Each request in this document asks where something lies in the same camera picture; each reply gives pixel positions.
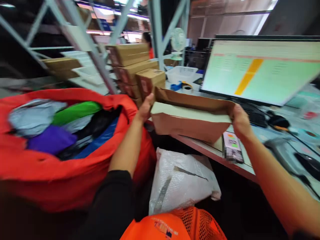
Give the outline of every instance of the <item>keyboard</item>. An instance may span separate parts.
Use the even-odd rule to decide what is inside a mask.
[[[250,108],[243,108],[243,109],[249,115],[249,120],[251,124],[254,124],[256,126],[263,127],[263,128],[266,128],[268,126],[266,122],[266,118],[263,113]]]

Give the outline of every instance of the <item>black sleeve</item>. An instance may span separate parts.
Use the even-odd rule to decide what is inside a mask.
[[[97,191],[85,224],[73,239],[120,239],[134,219],[132,179],[128,171],[110,171]]]

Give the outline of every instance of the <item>white plastic crate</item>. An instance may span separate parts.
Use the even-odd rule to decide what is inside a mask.
[[[194,74],[197,72],[197,68],[175,66],[166,72],[168,81],[172,84],[179,84],[179,81],[185,81],[191,83]]]
[[[79,63],[83,66],[91,66],[93,65],[93,62],[91,58],[89,57],[87,52],[83,51],[68,51],[68,52],[61,52],[62,55],[68,58],[75,58],[79,61]]]
[[[72,71],[76,72],[80,77],[83,78],[84,81],[93,84],[95,86],[99,86],[104,84],[98,70],[95,66],[86,66],[80,68],[74,68]]]

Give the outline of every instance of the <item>white plastic bag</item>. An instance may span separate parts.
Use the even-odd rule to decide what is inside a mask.
[[[206,156],[157,148],[149,215],[192,206],[208,196],[219,200],[221,190]]]

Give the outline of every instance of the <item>red bag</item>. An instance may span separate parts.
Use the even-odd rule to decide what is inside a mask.
[[[35,98],[67,102],[69,105],[95,101],[105,110],[122,106],[114,136],[83,159],[60,161],[53,155],[26,150],[26,140],[7,134],[11,130],[9,113]],[[87,207],[107,174],[110,157],[122,141],[137,112],[127,95],[103,96],[83,88],[42,90],[0,99],[0,179],[8,180],[9,189],[37,203],[49,212]],[[156,154],[151,138],[143,129],[139,160],[133,176],[143,183],[154,171]]]

